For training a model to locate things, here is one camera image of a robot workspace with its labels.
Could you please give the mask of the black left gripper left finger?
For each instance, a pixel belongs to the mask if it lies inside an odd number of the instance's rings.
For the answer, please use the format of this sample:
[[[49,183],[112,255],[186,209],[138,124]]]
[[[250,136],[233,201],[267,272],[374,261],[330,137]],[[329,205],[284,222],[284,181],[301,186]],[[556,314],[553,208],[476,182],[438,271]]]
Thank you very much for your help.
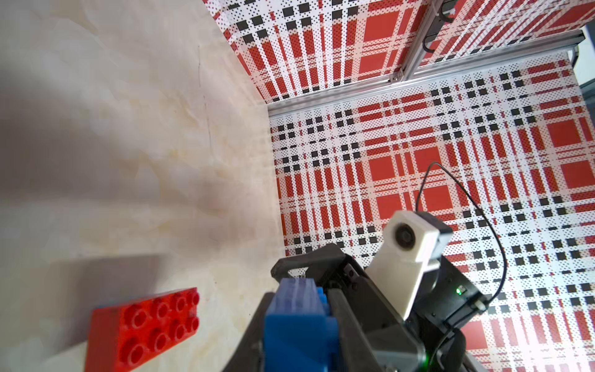
[[[264,371],[264,318],[274,298],[273,292],[264,294],[243,334],[235,352],[229,359],[224,372],[259,372]]]

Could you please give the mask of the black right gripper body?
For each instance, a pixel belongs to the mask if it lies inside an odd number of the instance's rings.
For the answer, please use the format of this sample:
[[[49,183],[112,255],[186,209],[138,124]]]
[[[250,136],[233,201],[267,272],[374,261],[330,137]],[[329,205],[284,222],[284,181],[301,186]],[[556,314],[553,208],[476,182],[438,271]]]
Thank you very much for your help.
[[[386,371],[483,371],[466,349],[462,328],[488,308],[485,295],[445,257],[423,274],[408,319],[398,315],[354,258],[334,243],[311,253],[280,259],[276,281],[305,269],[323,291],[342,293],[357,324],[348,331]]]

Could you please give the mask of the red lego brick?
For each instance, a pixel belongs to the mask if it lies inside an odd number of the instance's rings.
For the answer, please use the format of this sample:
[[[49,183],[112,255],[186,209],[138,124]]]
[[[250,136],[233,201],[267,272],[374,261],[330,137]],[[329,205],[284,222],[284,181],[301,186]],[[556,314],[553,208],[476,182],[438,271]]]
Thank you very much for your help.
[[[131,371],[194,336],[197,288],[97,308],[91,315],[86,371]]]

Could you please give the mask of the blue long lego brick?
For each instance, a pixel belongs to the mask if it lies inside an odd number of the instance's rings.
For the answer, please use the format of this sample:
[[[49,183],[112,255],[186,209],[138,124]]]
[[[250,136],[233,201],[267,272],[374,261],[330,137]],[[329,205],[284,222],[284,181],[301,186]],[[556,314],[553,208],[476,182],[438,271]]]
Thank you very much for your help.
[[[265,371],[334,371],[339,324],[310,278],[284,278],[264,317]]]

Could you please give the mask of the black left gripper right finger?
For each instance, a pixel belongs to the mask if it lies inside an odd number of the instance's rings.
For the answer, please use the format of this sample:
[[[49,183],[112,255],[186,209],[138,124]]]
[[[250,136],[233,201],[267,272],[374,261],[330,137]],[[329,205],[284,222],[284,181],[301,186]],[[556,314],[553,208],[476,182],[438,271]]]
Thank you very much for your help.
[[[341,371],[418,371],[425,364],[425,347],[406,327],[389,325],[365,333],[343,292],[327,291],[339,324]]]

